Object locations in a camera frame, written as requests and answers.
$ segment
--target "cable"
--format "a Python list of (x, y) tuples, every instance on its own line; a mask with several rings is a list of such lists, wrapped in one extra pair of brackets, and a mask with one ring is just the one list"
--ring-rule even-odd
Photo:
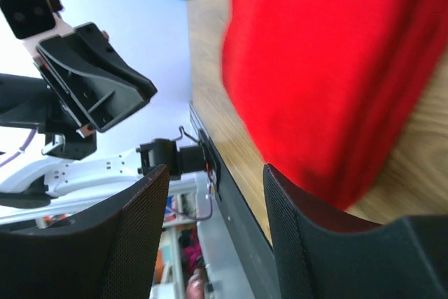
[(212, 187), (213, 187), (213, 185), (211, 183), (209, 183), (209, 187), (208, 187), (209, 194), (206, 195), (206, 198), (208, 198), (209, 201), (210, 201), (210, 213), (207, 216), (203, 216), (203, 217), (190, 216), (188, 214), (185, 214), (185, 213), (182, 213), (180, 211), (177, 211), (174, 208), (169, 207), (169, 206), (167, 206), (167, 209), (169, 211), (172, 211), (173, 213), (179, 215), (179, 216), (182, 216), (184, 218), (188, 218), (189, 220), (192, 220), (192, 221), (205, 221), (205, 220), (208, 220), (208, 219), (210, 219), (213, 216), (213, 202), (212, 202), (212, 199), (211, 199), (211, 189), (212, 189)]
[(6, 166), (8, 163), (10, 163), (14, 159), (16, 159), (19, 155), (24, 153), (25, 150), (27, 149), (27, 147), (32, 142), (35, 135), (36, 135), (36, 130), (31, 130), (31, 132), (28, 134), (28, 137), (25, 139), (23, 145), (21, 145), (21, 147), (19, 147), (19, 150), (16, 153), (14, 153), (11, 157), (6, 158), (4, 161), (0, 162), (0, 168), (2, 168), (3, 166)]

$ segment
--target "black mount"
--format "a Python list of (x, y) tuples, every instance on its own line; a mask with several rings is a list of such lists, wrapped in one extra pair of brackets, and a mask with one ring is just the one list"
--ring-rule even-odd
[(0, 74), (0, 126), (45, 134), (44, 154), (81, 160), (105, 132), (157, 92), (130, 68), (95, 24), (42, 40), (36, 66), (43, 79)]
[(46, 192), (48, 186), (43, 182), (44, 177), (33, 181), (29, 187), (21, 193), (0, 193), (0, 206), (20, 209), (33, 209), (48, 206), (53, 197)]
[[(171, 180), (179, 180), (182, 174), (207, 170), (204, 145), (185, 132), (183, 127), (179, 130), (181, 136), (177, 139), (154, 139), (136, 149), (141, 158), (139, 174), (146, 175), (154, 167), (166, 165)], [(180, 147), (178, 150), (176, 142), (182, 139), (183, 135), (192, 139), (197, 145)]]

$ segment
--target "red fabric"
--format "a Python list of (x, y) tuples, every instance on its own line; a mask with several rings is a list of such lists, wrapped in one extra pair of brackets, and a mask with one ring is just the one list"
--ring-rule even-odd
[(376, 175), (448, 40), (448, 0), (232, 0), (223, 84), (262, 153), (344, 209)]

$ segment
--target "wooden table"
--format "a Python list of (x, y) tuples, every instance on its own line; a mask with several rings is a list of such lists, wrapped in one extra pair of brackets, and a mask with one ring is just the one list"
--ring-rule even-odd
[[(221, 84), (220, 53), (228, 0), (188, 0), (193, 105), (270, 241), (260, 154)], [(448, 210), (448, 53), (375, 185), (349, 209), (386, 223), (404, 214)]]

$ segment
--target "white wall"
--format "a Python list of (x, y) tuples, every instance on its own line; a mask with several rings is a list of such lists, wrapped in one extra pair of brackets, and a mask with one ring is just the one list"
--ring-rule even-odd
[[(71, 25), (92, 21), (111, 37), (112, 46), (159, 90), (153, 102), (99, 136), (94, 156), (135, 147), (155, 137), (172, 138), (188, 123), (191, 97), (186, 4), (180, 0), (62, 0)], [(0, 72), (39, 76), (32, 61), (0, 21)], [(0, 129), (0, 151), (17, 148), (27, 131)], [(41, 138), (32, 151), (39, 154)]]

